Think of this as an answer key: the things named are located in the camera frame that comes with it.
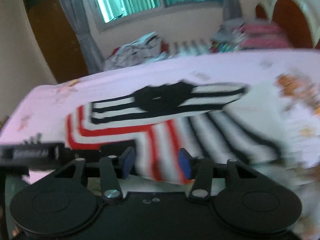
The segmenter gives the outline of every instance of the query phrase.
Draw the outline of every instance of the bed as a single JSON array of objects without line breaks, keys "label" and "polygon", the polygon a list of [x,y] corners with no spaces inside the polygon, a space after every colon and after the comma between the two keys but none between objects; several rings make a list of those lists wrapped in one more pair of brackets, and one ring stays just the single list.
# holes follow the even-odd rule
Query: bed
[{"label": "bed", "polygon": [[[290,25],[283,23],[279,17],[283,10],[296,10],[292,1],[282,0],[274,12],[274,20],[286,30],[290,42],[296,48],[313,48],[308,24],[299,24],[295,31]],[[256,8],[257,17],[267,18],[263,7]],[[304,18],[302,13],[295,17]],[[292,68],[312,78],[313,82],[320,80],[320,53],[308,49],[258,50],[240,53],[222,53],[201,55],[198,57],[179,57],[151,64],[142,64],[125,69],[87,76],[79,80],[57,86],[39,86],[34,88],[19,104],[0,135],[2,144],[20,144],[30,137],[42,134],[42,141],[68,141],[66,139],[66,116],[78,106],[92,101],[115,98],[128,95],[145,86],[160,86],[166,83],[174,84],[181,80],[194,84],[211,84],[216,82],[241,82],[251,86],[261,83],[276,87],[276,78]],[[317,156],[306,156],[306,160],[315,163]],[[30,177],[24,178],[28,183],[46,176],[50,171],[30,171]],[[25,187],[17,177],[8,177],[6,187],[6,213],[12,196]],[[161,183],[145,178],[131,176],[121,182],[123,192],[126,191],[188,191],[190,185]],[[216,194],[223,188],[223,181],[217,181],[212,188]],[[9,215],[6,216],[9,236],[14,224]]]}]

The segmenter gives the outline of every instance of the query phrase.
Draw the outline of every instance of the wooden headboard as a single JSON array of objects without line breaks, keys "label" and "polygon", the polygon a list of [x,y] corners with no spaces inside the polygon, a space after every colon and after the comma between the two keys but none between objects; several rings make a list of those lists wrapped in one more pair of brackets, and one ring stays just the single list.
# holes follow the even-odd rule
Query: wooden headboard
[{"label": "wooden headboard", "polygon": [[[256,6],[257,18],[268,19],[261,4]],[[278,0],[275,4],[272,21],[279,24],[295,48],[313,48],[311,31],[306,16],[293,0]],[[320,41],[315,47],[320,49]]]}]

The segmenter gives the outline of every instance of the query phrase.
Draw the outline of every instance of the brown door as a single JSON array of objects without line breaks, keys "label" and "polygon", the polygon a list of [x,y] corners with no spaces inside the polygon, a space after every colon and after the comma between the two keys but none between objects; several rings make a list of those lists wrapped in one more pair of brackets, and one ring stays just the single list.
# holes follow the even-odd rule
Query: brown door
[{"label": "brown door", "polygon": [[41,52],[57,82],[87,76],[79,42],[59,0],[38,0],[27,9],[27,14]]}]

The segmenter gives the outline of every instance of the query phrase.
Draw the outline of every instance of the curtain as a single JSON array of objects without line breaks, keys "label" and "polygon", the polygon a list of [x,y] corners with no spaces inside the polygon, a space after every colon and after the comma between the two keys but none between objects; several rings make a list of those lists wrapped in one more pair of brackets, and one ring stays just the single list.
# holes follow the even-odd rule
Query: curtain
[{"label": "curtain", "polygon": [[239,0],[223,0],[223,21],[241,17],[242,10]]},{"label": "curtain", "polygon": [[59,0],[64,13],[80,43],[89,74],[101,71],[103,57],[90,34],[89,24],[82,0]]}]

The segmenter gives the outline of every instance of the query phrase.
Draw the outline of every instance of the black and white striped fabric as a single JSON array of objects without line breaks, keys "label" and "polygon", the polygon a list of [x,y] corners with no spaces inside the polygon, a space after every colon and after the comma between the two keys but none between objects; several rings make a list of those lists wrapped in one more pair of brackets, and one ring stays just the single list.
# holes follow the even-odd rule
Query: black and white striped fabric
[{"label": "black and white striped fabric", "polygon": [[247,91],[243,84],[179,82],[92,102],[68,116],[68,143],[75,149],[98,149],[105,143],[133,141],[138,174],[177,183],[185,182],[177,157],[181,147],[217,163],[231,158],[247,164],[279,159],[276,142],[222,110]]},{"label": "black and white striped fabric", "polygon": [[92,103],[93,124],[139,120],[137,124],[156,123],[176,116],[221,110],[241,98],[247,86],[219,83],[194,86],[185,82],[160,87],[145,87],[131,95]]}]

